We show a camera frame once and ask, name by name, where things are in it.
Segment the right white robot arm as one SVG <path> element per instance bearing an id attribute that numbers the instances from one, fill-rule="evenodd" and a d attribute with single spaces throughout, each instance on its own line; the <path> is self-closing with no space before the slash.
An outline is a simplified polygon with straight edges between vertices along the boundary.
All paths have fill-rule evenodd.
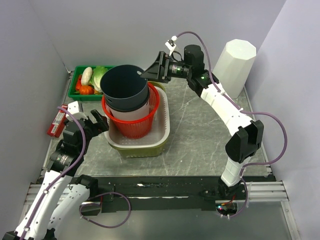
<path id="1" fill-rule="evenodd" d="M 187 45 L 180 61 L 160 51 L 154 63 L 140 76 L 159 83 L 168 83 L 172 78 L 185 79 L 189 88 L 218 114 L 231 136 L 225 145 L 228 159 L 218 180 L 218 193 L 223 199 L 230 199 L 240 184 L 241 170 L 261 147 L 263 123 L 241 113 L 222 90 L 216 89 L 214 85 L 218 80 L 205 69 L 204 53 L 198 45 Z"/>

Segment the white perforated rectangular basket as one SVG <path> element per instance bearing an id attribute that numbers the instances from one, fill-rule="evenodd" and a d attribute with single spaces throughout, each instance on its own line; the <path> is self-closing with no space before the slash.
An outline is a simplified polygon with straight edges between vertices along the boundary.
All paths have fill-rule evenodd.
<path id="1" fill-rule="evenodd" d="M 154 114 L 149 133 L 138 139 L 127 138 L 109 120 L 109 131 L 104 133 L 108 144 L 116 149 L 143 149 L 157 147 L 167 140 L 170 133 L 168 98 L 163 89 L 158 86 L 155 89 L 159 94 L 159 107 Z"/>

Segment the olive green rectangular basket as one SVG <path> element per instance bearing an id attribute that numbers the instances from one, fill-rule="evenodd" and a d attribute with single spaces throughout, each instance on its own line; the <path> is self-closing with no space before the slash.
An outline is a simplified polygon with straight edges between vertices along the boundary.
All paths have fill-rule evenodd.
<path id="1" fill-rule="evenodd" d="M 156 88 L 159 87 L 162 90 L 165 91 L 165 88 L 157 82 L 151 82 L 151 84 Z M 167 142 L 168 138 L 165 140 L 165 142 L 159 146 L 151 147 L 151 148 L 129 148 L 129 149 L 120 149 L 120 148 L 114 148 L 119 152 L 119 154 L 124 158 L 145 158 L 145 157 L 157 157 L 159 156 L 163 151 L 165 147 L 165 143 Z"/>

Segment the white round bucket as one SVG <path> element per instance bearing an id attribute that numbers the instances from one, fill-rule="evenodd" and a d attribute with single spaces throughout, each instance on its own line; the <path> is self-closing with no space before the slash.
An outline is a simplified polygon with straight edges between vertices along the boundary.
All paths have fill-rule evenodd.
<path id="1" fill-rule="evenodd" d="M 105 104 L 109 107 L 113 117 L 122 121 L 136 121 L 149 114 L 150 94 L 143 101 L 137 101 L 133 97 L 122 99 L 108 99 L 104 97 Z"/>

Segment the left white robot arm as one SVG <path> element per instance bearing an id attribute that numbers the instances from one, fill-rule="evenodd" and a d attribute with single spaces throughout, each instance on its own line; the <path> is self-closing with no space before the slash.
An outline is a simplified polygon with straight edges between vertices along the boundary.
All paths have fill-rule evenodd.
<path id="1" fill-rule="evenodd" d="M 68 196 L 59 201 L 84 161 L 92 138 L 109 130 L 107 118 L 91 110 L 96 122 L 78 111 L 66 121 L 63 138 L 49 157 L 41 187 L 23 220 L 5 240 L 55 240 L 58 230 L 73 209 L 99 195 L 98 180 L 88 175 L 76 179 Z"/>

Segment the large white faceted container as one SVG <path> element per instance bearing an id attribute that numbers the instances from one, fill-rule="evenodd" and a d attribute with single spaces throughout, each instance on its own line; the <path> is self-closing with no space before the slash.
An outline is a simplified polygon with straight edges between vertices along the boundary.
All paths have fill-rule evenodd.
<path id="1" fill-rule="evenodd" d="M 225 44 L 213 74 L 230 98 L 236 99 L 240 95 L 256 55 L 256 47 L 247 40 L 233 39 Z"/>

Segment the red mesh basket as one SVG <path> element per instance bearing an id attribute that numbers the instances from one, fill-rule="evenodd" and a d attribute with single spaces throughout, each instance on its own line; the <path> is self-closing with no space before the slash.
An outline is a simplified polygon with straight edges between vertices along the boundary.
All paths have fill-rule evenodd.
<path id="1" fill-rule="evenodd" d="M 106 114 L 108 123 L 114 124 L 117 130 L 124 136 L 130 139 L 139 139 L 146 136 L 153 124 L 155 113 L 160 106 L 160 94 L 158 90 L 149 82 L 149 113 L 145 117 L 137 120 L 127 121 L 116 118 L 111 112 L 111 108 L 107 105 L 105 97 L 102 97 L 101 105 Z"/>

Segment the dark grey round bucket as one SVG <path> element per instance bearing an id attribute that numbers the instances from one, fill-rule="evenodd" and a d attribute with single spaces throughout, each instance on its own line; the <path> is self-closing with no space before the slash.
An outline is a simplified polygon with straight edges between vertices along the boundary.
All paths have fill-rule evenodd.
<path id="1" fill-rule="evenodd" d="M 109 69 L 100 80 L 106 103 L 118 112 L 132 112 L 149 100 L 148 81 L 144 70 L 135 65 L 119 65 Z"/>

